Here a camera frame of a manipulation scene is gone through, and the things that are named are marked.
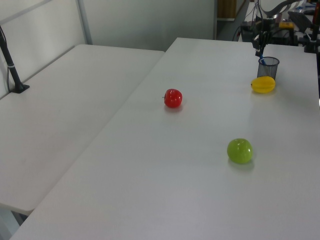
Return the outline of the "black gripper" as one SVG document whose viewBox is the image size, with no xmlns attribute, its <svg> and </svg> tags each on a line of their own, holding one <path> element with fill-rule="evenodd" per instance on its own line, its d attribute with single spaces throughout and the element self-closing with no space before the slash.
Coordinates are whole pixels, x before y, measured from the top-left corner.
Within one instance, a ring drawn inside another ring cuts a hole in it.
<svg viewBox="0 0 320 240">
<path fill-rule="evenodd" d="M 272 31 L 273 27 L 273 18 L 262 18 L 259 30 L 259 32 L 261 33 L 261 43 L 259 34 L 257 34 L 251 41 L 252 46 L 255 49 L 255 55 L 257 57 L 261 56 L 261 48 L 265 48 L 269 43 L 270 32 Z"/>
</svg>

